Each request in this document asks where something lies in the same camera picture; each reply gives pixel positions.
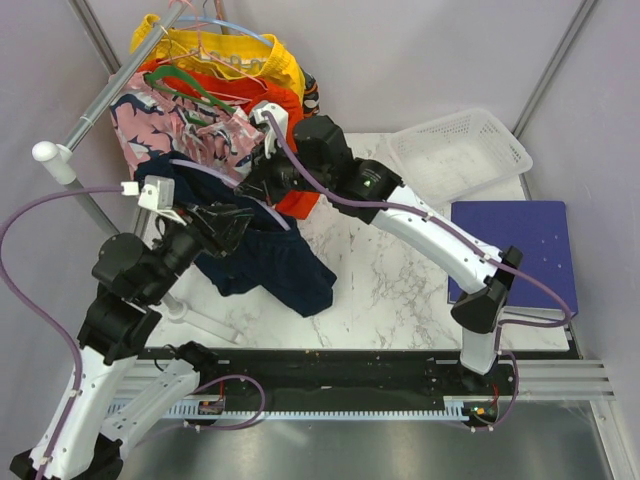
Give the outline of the navy blue shorts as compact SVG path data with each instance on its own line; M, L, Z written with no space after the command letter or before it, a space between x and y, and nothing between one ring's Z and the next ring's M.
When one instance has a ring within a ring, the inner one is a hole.
M280 215L257 201L235 195L228 182L186 164L188 157L163 154L139 164L134 179L148 176L175 182L174 199L196 205L233 204L249 208L253 219L238 248L228 257L201 254L195 266L226 297L258 286L303 317L316 315L333 305L336 275L312 252L294 218Z

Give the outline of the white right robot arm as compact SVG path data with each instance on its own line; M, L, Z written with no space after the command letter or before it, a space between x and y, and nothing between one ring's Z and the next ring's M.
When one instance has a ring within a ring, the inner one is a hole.
M315 191L341 214L397 237L433 261L462 290L451 309L462 329L459 384L473 394L489 387L499 355L499 317L521 274L521 251L477 239L429 207L392 169L354 157L343 131L327 116L299 122L294 147L274 114L258 113L255 122L266 133L264 147L254 155L240 193L266 201Z

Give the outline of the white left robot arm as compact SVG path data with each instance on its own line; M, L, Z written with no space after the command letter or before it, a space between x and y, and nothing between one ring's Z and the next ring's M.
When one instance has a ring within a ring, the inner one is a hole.
M130 451L181 397L208 393L219 382L216 356L190 341L166 369L112 417L107 408L162 316L155 311L179 276L203 252L217 254L211 216L185 213L166 221L152 247L131 233L101 247L92 275L98 281L77 336L82 371L74 373L39 445L16 455L20 479L114 479Z

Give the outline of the translucent lilac hanger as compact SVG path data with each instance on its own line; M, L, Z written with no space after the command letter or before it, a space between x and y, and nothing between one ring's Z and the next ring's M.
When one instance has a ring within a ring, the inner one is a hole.
M169 162L176 166L188 168L191 170L197 170L209 176L213 176L218 180L220 180L222 183L224 183L228 188L232 189L237 196L240 196L240 182L226 174L221 173L218 170L215 170L213 168L210 168L192 161L180 160L177 158L172 158L169 160ZM266 213L268 213L280 225L280 227L284 231L290 230L289 223L273 207L269 206L267 203L265 203L262 200L255 199L253 197L248 197L248 198L254 201L256 204L258 204Z

